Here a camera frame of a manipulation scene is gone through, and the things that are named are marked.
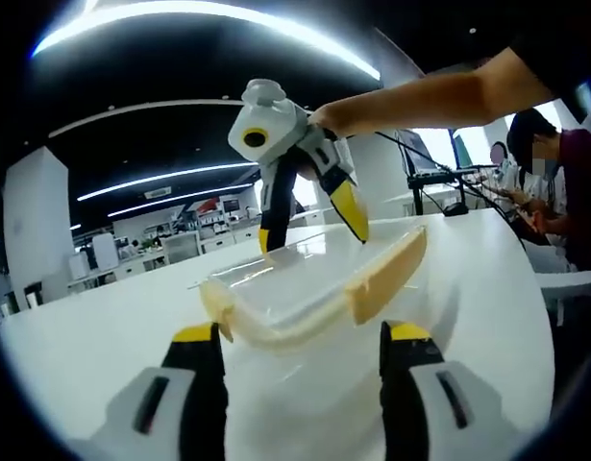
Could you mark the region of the person's right hand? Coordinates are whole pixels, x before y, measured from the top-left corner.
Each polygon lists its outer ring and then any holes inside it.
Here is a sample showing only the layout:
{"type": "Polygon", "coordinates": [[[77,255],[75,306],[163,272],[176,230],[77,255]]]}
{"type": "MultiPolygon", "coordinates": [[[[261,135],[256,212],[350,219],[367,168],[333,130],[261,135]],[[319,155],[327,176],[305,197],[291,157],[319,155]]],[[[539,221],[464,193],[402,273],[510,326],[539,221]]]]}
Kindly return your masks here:
{"type": "Polygon", "coordinates": [[[358,134],[357,101],[355,98],[346,98],[325,104],[308,117],[308,123],[339,137],[358,134]]]}

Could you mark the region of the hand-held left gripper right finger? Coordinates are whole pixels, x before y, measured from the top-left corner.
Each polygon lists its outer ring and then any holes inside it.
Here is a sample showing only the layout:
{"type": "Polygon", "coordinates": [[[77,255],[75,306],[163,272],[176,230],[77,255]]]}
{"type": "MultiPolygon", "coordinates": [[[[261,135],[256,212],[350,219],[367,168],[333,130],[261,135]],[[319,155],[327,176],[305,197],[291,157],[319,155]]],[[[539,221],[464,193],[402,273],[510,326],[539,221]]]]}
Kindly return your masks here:
{"type": "Polygon", "coordinates": [[[501,396],[431,335],[384,321],[380,403],[387,460],[499,460],[506,452],[501,396]]]}

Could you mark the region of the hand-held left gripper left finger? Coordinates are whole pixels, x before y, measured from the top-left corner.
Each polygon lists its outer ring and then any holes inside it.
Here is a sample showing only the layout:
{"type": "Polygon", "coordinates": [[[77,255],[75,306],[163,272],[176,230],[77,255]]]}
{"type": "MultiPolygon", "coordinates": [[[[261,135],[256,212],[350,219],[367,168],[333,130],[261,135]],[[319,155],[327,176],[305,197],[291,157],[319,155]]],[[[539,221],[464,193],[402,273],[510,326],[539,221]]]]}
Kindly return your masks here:
{"type": "Polygon", "coordinates": [[[177,332],[158,367],[139,372],[110,400],[81,460],[224,460],[228,391],[219,325],[177,332]]]}

